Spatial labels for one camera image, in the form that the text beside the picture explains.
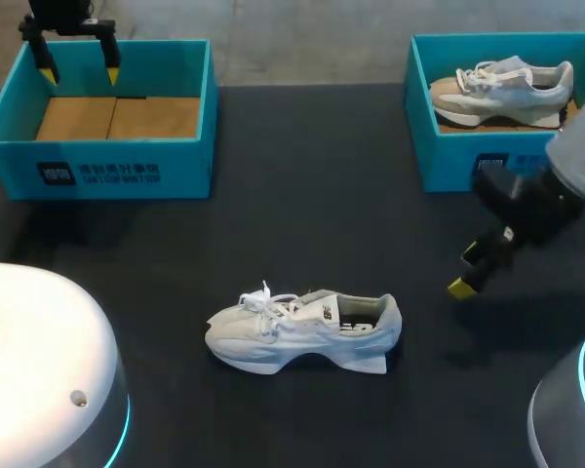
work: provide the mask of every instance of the sneaker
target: sneaker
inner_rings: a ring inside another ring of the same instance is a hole
[[[241,295],[238,305],[209,319],[206,344],[221,361],[254,373],[275,373],[307,353],[351,371],[386,373],[385,353],[397,343],[401,322],[390,294],[271,297],[264,283],[263,291]]]
[[[558,128],[560,112],[572,94],[574,72],[569,61],[556,67],[531,66],[518,57],[483,61],[474,70],[457,68],[429,90],[433,108],[464,127],[490,117],[509,117],[533,127]]]

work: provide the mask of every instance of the shoe tongue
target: shoe tongue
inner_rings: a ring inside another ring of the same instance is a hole
[[[495,61],[486,68],[485,71],[491,73],[507,73],[508,71],[515,71],[520,68],[528,68],[528,65],[518,56],[506,58],[505,60]]]
[[[320,319],[328,327],[340,329],[340,314],[338,313],[338,299],[336,294],[327,295],[296,309],[294,314],[292,314],[292,319]]]

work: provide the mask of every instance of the cardboard insert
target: cardboard insert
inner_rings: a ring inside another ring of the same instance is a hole
[[[567,110],[565,112],[565,122],[571,119],[578,112],[578,107],[574,99],[567,104]],[[543,130],[554,130],[554,129],[541,129],[538,127],[529,127],[521,125],[520,123],[505,118],[505,117],[493,117],[485,120],[483,124],[474,129],[458,127],[447,119],[436,114],[438,120],[438,127],[440,127],[441,134],[469,134],[469,133],[480,133],[480,132],[541,132]]]
[[[191,138],[199,105],[198,97],[52,97],[36,139]]]

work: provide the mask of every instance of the teal box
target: teal box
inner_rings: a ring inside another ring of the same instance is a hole
[[[111,86],[98,41],[48,43],[53,86],[27,45],[0,93],[0,179],[14,200],[207,198],[217,89],[209,41],[119,41]],[[194,138],[35,141],[50,97],[200,98]]]
[[[483,164],[528,176],[548,164],[551,131],[441,134],[428,87],[457,68],[519,56],[527,63],[574,66],[574,100],[585,102],[585,32],[415,35],[409,46],[405,108],[426,192],[470,190]]]

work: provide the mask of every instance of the concrete floor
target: concrete floor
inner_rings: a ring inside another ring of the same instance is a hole
[[[118,36],[208,38],[220,84],[401,81],[413,33],[585,30],[585,0],[96,0]],[[0,86],[27,0],[0,0]]]

